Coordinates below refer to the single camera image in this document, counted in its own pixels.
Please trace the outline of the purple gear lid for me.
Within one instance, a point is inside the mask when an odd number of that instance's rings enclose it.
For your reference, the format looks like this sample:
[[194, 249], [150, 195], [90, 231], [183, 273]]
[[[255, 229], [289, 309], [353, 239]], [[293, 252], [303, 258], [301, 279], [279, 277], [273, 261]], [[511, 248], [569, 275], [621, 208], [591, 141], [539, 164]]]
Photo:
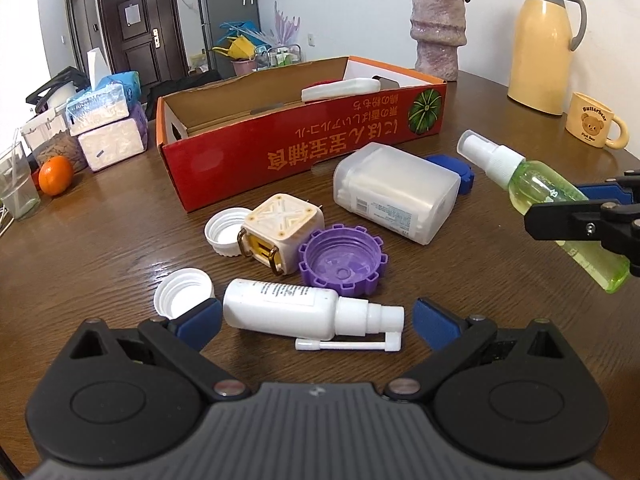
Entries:
[[363, 226], [334, 224], [311, 233], [298, 248], [305, 285], [328, 288], [343, 297], [369, 297], [378, 289], [388, 255], [381, 237]]

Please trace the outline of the beige plug adapter cube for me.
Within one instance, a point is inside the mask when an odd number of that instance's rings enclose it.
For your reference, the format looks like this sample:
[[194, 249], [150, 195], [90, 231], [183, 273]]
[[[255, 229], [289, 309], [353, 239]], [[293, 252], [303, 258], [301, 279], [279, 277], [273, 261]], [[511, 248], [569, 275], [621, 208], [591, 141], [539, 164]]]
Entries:
[[274, 275], [298, 270], [298, 248], [324, 228], [322, 209], [285, 193], [274, 194], [244, 219], [238, 234], [241, 254], [268, 266]]

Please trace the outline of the blue gear lid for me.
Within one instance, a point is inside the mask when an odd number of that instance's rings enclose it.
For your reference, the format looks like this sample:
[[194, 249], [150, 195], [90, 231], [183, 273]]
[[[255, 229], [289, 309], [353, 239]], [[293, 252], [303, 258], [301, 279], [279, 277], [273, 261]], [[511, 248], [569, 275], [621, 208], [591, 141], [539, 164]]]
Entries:
[[475, 174], [471, 166], [462, 160], [455, 157], [437, 154], [428, 155], [425, 157], [428, 162], [432, 162], [437, 166], [448, 169], [460, 177], [459, 195], [468, 195], [472, 191], [474, 184]]

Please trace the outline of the red white lint brush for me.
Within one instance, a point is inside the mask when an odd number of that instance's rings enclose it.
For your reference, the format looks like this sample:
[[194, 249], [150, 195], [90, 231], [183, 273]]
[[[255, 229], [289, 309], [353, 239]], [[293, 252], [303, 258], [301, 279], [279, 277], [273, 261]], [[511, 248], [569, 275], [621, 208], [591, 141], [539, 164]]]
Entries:
[[303, 88], [300, 92], [300, 100], [303, 103], [344, 98], [345, 96], [362, 96], [381, 90], [381, 83], [375, 78], [352, 78], [322, 84], [313, 84]]

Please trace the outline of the white bottle cap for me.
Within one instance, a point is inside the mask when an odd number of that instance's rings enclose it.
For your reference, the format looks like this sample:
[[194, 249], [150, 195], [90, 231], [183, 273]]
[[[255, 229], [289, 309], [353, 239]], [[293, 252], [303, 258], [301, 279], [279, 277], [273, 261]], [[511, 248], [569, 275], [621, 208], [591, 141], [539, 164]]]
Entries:
[[232, 207], [217, 212], [210, 218], [204, 228], [207, 243], [217, 255], [237, 257], [241, 255], [238, 235], [250, 210], [243, 207]]
[[207, 273], [184, 268], [167, 275], [154, 292], [153, 304], [159, 316], [173, 320], [215, 295]]

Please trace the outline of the yellow bear mug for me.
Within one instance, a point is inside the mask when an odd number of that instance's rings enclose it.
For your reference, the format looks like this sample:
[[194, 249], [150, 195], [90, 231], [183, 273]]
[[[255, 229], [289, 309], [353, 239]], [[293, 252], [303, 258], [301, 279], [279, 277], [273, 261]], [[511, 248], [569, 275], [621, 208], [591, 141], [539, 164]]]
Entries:
[[[616, 139], [608, 137], [613, 124], [620, 130]], [[593, 148], [621, 150], [626, 148], [629, 142], [626, 122], [608, 106], [582, 92], [574, 92], [570, 99], [565, 130]]]

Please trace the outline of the yellow thermos jug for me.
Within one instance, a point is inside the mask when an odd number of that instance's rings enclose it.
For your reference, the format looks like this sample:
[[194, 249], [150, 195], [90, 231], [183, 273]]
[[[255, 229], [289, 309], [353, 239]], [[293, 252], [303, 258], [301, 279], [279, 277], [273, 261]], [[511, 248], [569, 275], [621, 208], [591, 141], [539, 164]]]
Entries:
[[538, 112], [560, 116], [573, 53], [582, 43], [584, 0], [525, 0], [516, 19], [508, 97]]

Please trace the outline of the red cardboard box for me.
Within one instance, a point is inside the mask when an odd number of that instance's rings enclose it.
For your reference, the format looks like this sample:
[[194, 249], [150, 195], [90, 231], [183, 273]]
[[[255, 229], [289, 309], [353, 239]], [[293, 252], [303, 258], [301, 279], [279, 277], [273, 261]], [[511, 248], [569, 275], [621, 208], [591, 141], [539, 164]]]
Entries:
[[[375, 78], [381, 90], [303, 103], [303, 88]], [[160, 156], [186, 211], [300, 174], [363, 148], [439, 133], [446, 81], [342, 56], [260, 70], [157, 101]]]

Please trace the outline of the purple white tissue pack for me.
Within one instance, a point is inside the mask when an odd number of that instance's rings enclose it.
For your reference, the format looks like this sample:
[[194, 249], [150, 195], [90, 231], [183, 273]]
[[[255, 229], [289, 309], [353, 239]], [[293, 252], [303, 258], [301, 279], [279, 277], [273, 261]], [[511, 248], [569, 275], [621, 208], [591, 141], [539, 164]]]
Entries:
[[81, 133], [78, 142], [93, 172], [143, 153], [148, 148], [149, 130], [142, 105], [137, 103], [128, 118]]

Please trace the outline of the orange fruit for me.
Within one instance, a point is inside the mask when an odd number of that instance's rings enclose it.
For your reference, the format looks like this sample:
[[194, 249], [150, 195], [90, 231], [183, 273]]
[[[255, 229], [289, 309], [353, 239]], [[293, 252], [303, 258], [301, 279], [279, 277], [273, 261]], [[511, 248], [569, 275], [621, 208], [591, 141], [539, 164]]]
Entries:
[[38, 183], [44, 194], [54, 197], [63, 194], [72, 184], [73, 178], [74, 168], [70, 160], [56, 155], [41, 166]]

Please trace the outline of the clear food container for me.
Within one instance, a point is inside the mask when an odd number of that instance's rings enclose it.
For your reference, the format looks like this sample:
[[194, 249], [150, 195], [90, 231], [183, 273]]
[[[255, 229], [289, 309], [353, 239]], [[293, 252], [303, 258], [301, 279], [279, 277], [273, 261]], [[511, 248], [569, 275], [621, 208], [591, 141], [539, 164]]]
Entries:
[[70, 134], [63, 112], [48, 110], [33, 117], [22, 128], [22, 136], [42, 167], [55, 156], [64, 156], [77, 174], [88, 167], [78, 140]]

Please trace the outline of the clear drinking glass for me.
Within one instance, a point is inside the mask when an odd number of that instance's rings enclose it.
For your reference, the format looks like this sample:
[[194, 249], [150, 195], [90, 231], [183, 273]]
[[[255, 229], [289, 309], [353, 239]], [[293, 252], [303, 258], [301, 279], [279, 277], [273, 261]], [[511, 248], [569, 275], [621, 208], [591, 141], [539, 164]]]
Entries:
[[1, 156], [1, 203], [15, 220], [31, 214], [40, 204], [28, 157], [17, 141]]

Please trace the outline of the black folding chair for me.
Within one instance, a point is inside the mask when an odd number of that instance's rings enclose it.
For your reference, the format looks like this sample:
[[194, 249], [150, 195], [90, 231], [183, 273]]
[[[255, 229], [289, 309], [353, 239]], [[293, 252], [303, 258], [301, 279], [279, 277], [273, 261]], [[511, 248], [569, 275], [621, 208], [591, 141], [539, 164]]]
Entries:
[[156, 116], [157, 101], [161, 96], [176, 93], [182, 90], [189, 90], [212, 84], [221, 80], [218, 70], [208, 70], [204, 73], [193, 73], [176, 80], [166, 80], [156, 84], [149, 90], [146, 101], [145, 116], [147, 120], [154, 120]]

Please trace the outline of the blue tissue pack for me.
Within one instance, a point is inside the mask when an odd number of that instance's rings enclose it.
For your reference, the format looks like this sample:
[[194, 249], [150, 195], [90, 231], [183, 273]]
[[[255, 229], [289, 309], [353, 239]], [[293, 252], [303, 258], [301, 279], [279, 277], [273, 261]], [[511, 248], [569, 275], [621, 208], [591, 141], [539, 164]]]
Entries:
[[139, 73], [112, 73], [100, 48], [88, 53], [90, 86], [69, 98], [65, 117], [71, 136], [125, 119], [140, 102]]

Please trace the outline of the pink textured vase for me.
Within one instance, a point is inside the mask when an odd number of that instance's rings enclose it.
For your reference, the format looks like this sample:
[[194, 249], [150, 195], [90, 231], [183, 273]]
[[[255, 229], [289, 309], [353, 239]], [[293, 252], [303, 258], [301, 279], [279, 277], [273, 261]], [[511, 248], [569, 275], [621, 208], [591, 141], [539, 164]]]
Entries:
[[465, 0], [412, 0], [410, 24], [416, 70], [456, 81], [458, 49], [466, 45]]

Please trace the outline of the blue yellow dustpan set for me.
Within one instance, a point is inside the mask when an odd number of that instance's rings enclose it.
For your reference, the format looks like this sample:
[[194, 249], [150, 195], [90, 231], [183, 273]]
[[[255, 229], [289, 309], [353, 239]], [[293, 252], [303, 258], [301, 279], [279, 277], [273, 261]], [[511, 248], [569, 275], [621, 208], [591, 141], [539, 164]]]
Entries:
[[224, 32], [212, 51], [232, 61], [252, 60], [259, 49], [269, 49], [268, 37], [253, 21], [223, 22], [219, 28]]

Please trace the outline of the dark brown door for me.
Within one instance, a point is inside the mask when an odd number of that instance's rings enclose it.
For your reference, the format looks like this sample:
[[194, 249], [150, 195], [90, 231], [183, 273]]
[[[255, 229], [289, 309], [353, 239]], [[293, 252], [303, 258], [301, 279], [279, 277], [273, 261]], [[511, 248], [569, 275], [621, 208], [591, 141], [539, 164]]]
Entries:
[[188, 73], [177, 0], [98, 0], [108, 62], [136, 72], [143, 93]]

